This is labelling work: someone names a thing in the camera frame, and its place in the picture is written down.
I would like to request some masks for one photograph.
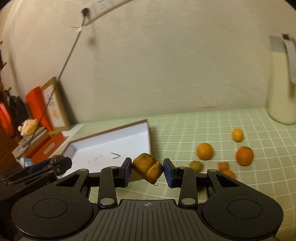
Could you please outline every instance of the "orange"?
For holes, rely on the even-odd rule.
[[[235,176],[234,172],[231,171],[231,170],[224,170],[222,173],[224,173],[224,174],[226,174],[227,176],[230,176],[230,177],[236,179],[236,176]]]
[[[236,142],[241,142],[244,138],[244,133],[241,129],[234,129],[232,132],[232,139]]]
[[[250,147],[242,146],[237,150],[237,163],[241,166],[248,166],[252,163],[254,152]]]
[[[201,172],[203,169],[203,164],[200,161],[192,161],[190,162],[189,167],[195,172]]]
[[[209,143],[202,143],[196,147],[196,155],[201,160],[209,160],[213,156],[213,148]]]

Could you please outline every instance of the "green grid mat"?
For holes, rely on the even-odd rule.
[[[151,153],[158,161],[162,163],[164,158],[169,158],[177,167],[189,166],[192,160],[199,160],[195,148],[202,142],[211,144],[214,156],[201,161],[204,172],[218,169],[219,161],[228,161],[237,180],[274,198],[283,208],[284,220],[278,238],[296,240],[295,125],[272,120],[265,109],[204,111],[85,123],[70,140],[142,119],[148,119]],[[235,128],[243,130],[242,142],[232,140],[231,132]],[[254,151],[254,161],[246,167],[235,161],[236,150],[241,146],[249,146]],[[117,198],[178,201],[180,189],[170,189],[164,175],[156,184],[158,186],[150,185],[145,180],[130,182],[127,188],[116,189]],[[92,189],[92,202],[97,201],[97,192],[98,188]],[[204,190],[199,192],[198,199],[206,201]]]

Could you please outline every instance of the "stuffed toy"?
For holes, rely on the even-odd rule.
[[[18,127],[21,136],[29,136],[34,133],[38,125],[38,120],[26,120],[22,126]]]

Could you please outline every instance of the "bread roll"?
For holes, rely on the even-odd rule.
[[[151,184],[155,184],[163,173],[163,165],[147,153],[142,153],[136,157],[132,163],[132,168]]]

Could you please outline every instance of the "red object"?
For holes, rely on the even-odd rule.
[[[51,136],[46,134],[29,149],[24,157],[31,159],[34,164],[37,164],[48,159],[64,141],[65,137],[61,131]]]
[[[37,120],[40,120],[41,116],[45,111],[45,103],[43,100],[43,95],[42,95],[40,86],[32,89],[26,95],[26,99],[33,117],[36,118]],[[43,116],[40,122],[48,131],[53,131],[53,128],[47,113],[45,113],[45,115]]]
[[[3,129],[7,135],[10,137],[15,136],[15,130],[13,128],[13,125],[11,123],[10,116],[7,112],[7,109],[5,108],[4,103],[0,103],[0,121],[2,123]]]

